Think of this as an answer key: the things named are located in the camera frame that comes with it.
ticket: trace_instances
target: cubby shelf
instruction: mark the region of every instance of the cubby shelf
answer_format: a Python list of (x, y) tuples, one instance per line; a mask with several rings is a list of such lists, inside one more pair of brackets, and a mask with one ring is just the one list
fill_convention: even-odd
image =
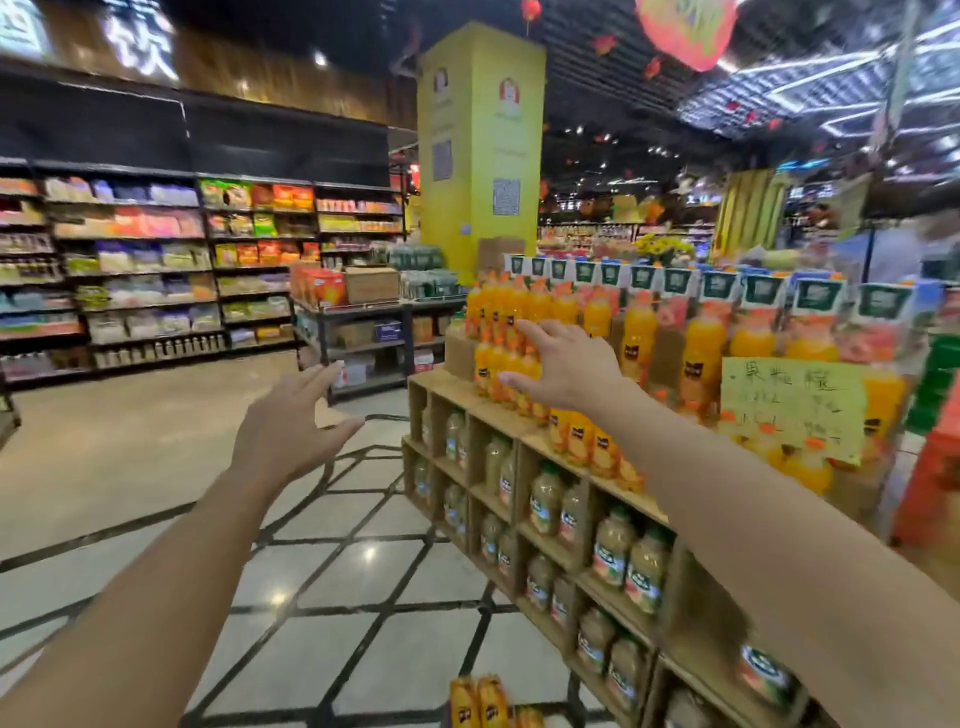
[[(686, 685), (700, 694), (739, 728), (791, 728), (800, 723), (809, 702), (802, 687), (797, 689), (792, 705), (779, 710), (740, 682), (736, 674), (737, 648), (746, 618), (680, 539), (675, 541), (670, 556), (662, 603), (655, 616), (642, 612), (622, 590), (607, 585), (592, 570), (597, 524), (617, 501), (630, 506), (644, 526), (654, 522), (669, 526), (666, 514), (650, 495), (623, 490), (616, 482), (573, 464), (553, 451), (545, 427), (477, 396), (471, 382), (443, 367), (409, 377), (408, 392), (411, 434), (403, 438), (408, 498), (534, 623), (619, 725), (656, 728), (662, 724), (669, 687), (676, 685)], [(462, 410), (466, 418), (465, 467), (446, 457), (445, 422), (454, 409)], [(423, 440), (424, 423), (429, 425), (429, 442)], [(486, 483), (485, 448), (494, 435), (513, 446), (516, 475), (509, 507)], [(417, 495), (414, 487), (413, 469), (420, 458), (428, 464), (429, 503)], [(529, 521), (531, 483), (543, 460), (556, 463), (562, 477), (587, 496), (573, 544), (540, 533)], [(464, 487), (468, 494), (466, 541), (444, 521), (443, 493), (450, 483)], [(482, 522), (489, 513), (516, 534), (509, 579), (480, 551)], [(525, 595), (527, 563), (537, 552), (554, 562), (574, 587), (565, 627), (549, 612), (537, 609)], [(580, 618), (593, 605), (605, 610), (624, 633), (632, 635), (645, 654), (646, 675), (638, 685), (639, 700), (632, 711), (624, 710), (606, 681), (577, 656)]]

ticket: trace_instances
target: forearm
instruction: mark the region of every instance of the forearm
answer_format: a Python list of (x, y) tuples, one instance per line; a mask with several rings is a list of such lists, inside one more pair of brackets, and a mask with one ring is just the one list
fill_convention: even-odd
[(176, 726), (274, 490), (223, 473), (44, 650), (0, 700), (0, 724)]
[[(903, 684), (905, 644), (929, 648), (944, 671), (955, 672), (956, 642), (943, 641), (945, 632), (955, 636), (960, 610), (867, 531), (628, 380), (608, 388), (592, 409), (587, 414), (647, 475), (671, 525), (780, 658), (825, 703), (853, 701), (851, 726), (865, 717), (861, 711), (876, 725), (892, 724), (886, 700), (910, 694)], [(928, 672), (914, 674), (918, 684), (909, 687), (917, 698), (926, 693), (930, 708), (948, 700), (956, 706), (955, 684), (941, 691)], [(873, 693), (869, 705), (865, 690)]]

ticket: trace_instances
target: yellow package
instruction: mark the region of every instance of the yellow package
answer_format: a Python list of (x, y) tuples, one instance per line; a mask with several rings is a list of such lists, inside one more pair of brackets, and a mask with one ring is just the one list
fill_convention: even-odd
[(483, 728), (510, 728), (507, 693), (496, 675), (484, 675), (477, 681), (477, 699)]
[(452, 728), (481, 728), (476, 694), (469, 677), (450, 682), (450, 725)]
[(516, 714), (516, 728), (543, 728), (543, 714), (536, 708), (524, 708)]

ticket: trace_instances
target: left hand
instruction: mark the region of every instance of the left hand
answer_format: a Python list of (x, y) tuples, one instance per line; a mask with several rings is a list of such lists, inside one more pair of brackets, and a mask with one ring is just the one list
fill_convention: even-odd
[(333, 459), (363, 425), (352, 418), (329, 429), (316, 424), (316, 407), (343, 369), (343, 362), (285, 376), (247, 410), (233, 444), (230, 470), (276, 489)]

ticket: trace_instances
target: right hand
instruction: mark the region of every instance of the right hand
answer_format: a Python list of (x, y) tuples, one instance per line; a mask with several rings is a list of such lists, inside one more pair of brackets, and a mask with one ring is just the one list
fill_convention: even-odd
[(590, 338), (578, 326), (559, 321), (544, 321), (539, 326), (517, 321), (516, 327), (540, 352), (543, 375), (531, 379), (516, 372), (502, 372), (500, 381), (533, 401), (587, 413), (598, 403), (601, 387), (612, 387), (623, 378), (610, 344)]

